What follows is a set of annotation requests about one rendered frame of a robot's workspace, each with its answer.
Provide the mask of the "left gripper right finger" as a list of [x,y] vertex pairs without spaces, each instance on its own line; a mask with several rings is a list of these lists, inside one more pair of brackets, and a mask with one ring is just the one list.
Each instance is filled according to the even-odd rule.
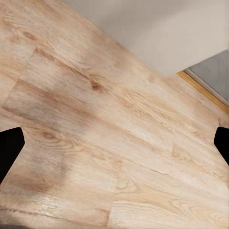
[[215,133],[214,145],[229,165],[229,129],[218,127]]

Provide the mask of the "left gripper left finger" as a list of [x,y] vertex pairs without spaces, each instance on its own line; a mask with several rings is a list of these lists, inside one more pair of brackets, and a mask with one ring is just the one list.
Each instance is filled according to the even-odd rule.
[[0,132],[0,184],[24,146],[21,127]]

